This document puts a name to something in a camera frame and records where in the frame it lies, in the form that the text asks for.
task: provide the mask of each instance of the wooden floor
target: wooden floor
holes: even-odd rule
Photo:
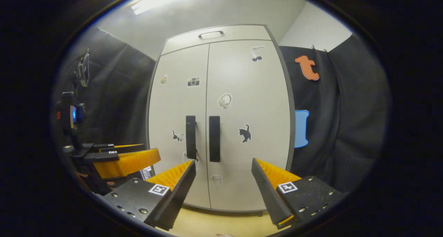
[[[259,213],[224,213],[183,206],[168,232],[178,237],[216,237],[230,234],[234,237],[260,237],[277,230],[267,211]]]

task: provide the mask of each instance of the cabinet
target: cabinet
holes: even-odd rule
[[[187,161],[187,142],[195,144],[197,175],[186,204],[264,210],[252,159],[291,166],[293,97],[275,46],[263,25],[202,29],[166,41],[148,96],[147,143],[160,151],[156,174]],[[195,141],[187,139],[187,116],[195,117]]]

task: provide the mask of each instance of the cabinet door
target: cabinet door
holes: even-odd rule
[[[162,55],[152,84],[149,111],[149,147],[158,148],[161,160],[154,164],[159,174],[188,159],[186,116],[195,116],[197,174],[185,203],[209,208],[206,171],[206,75],[209,45],[199,45]],[[198,78],[188,85],[188,80]]]
[[[274,44],[271,40],[210,43],[207,83],[206,120],[220,116],[220,162],[207,159],[211,207],[264,210],[251,173],[252,160],[286,169],[290,148],[288,89]],[[209,150],[211,140],[206,135]]]

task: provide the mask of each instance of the ceiling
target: ceiling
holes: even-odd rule
[[[279,43],[302,11],[304,0],[179,0],[135,15],[122,5],[95,26],[157,59],[166,39],[210,26],[266,24]]]

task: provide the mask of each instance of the cabinet handle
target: cabinet handle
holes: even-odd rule
[[[199,34],[199,35],[198,35],[198,38],[201,38],[201,35],[209,34],[209,33],[215,33],[215,32],[219,32],[221,35],[224,35],[223,31],[221,31],[221,30],[217,30],[217,31],[205,32],[205,33]]]
[[[220,116],[209,116],[209,161],[220,162]]]
[[[195,146],[195,116],[186,116],[186,153],[187,158],[196,159],[197,149]]]

